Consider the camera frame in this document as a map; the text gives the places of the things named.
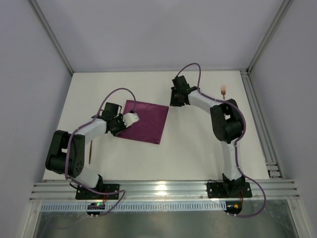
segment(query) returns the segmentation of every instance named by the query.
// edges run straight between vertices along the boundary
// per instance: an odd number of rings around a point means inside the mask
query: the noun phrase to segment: black mounting plate
[[[110,183],[104,183],[103,184],[103,192],[116,192],[120,190],[120,185],[119,184],[110,184]],[[93,192],[90,192],[89,190],[85,189],[84,187],[77,186],[77,191],[76,191],[76,200],[103,200],[104,195],[99,195],[95,194]],[[107,196],[108,200],[118,200],[119,199],[119,194],[115,195],[108,195]]]
[[[222,186],[222,182],[207,182],[207,194],[208,198],[229,198],[226,191],[224,190]],[[243,197],[252,197],[252,192],[250,188],[250,184],[248,182],[245,182],[244,186],[242,187]]]

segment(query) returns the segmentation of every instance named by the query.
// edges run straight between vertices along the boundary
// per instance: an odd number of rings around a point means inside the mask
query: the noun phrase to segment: white tabletop
[[[75,73],[58,125],[72,131],[95,115],[104,97],[113,89],[127,87],[138,101],[169,106],[172,79],[177,72]],[[184,73],[190,86],[197,84],[197,72]],[[247,131],[241,142],[241,166],[254,179],[268,179],[264,157],[238,71],[205,71],[201,89],[221,98],[236,100],[243,112]],[[125,91],[117,92],[109,102],[124,107],[132,99]],[[85,164],[104,179],[114,180],[197,180],[221,179],[223,156],[220,142],[212,132],[210,115],[193,106],[170,107],[160,145],[113,137],[110,133],[93,142],[91,164],[89,145]],[[45,171],[44,179],[64,179]]]

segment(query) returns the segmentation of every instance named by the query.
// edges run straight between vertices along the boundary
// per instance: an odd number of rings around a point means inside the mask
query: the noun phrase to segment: gray floor
[[[260,209],[261,201],[244,202],[241,214]],[[253,218],[233,218],[223,211],[113,213],[83,219],[83,213],[42,213],[35,238],[297,238],[287,201],[269,201]]]

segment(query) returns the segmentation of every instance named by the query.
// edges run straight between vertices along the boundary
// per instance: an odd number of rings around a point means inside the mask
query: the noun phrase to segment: fabric
[[[134,101],[127,100],[123,114],[131,111],[133,107]],[[163,134],[168,108],[167,106],[137,101],[134,112],[138,114],[140,120],[117,135],[117,137],[159,144]]]

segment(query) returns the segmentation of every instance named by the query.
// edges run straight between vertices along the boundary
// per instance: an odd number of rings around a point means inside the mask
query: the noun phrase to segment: robotic arm
[[[90,125],[80,129],[74,135],[70,145],[68,175],[80,184],[98,192],[105,191],[103,178],[85,167],[85,145],[108,132],[116,136],[133,123],[139,121],[138,115],[133,111],[122,115],[119,112],[119,108],[121,108],[120,105],[106,103],[101,115],[98,115]],[[54,133],[45,164],[48,170],[57,174],[64,173],[66,161],[66,152],[64,150],[67,148],[70,135],[71,132],[62,130],[57,130]]]
[[[213,133],[221,142],[224,155],[222,187],[227,197],[238,197],[240,191],[246,186],[245,177],[241,175],[235,162],[234,143],[243,131],[243,122],[240,114],[225,103],[215,102],[202,96],[197,87],[189,86],[184,76],[176,77],[172,81],[174,87],[171,88],[171,106],[192,105],[210,114]],[[228,102],[237,106],[233,99],[229,99]],[[236,147],[239,160],[240,141],[237,142]]]

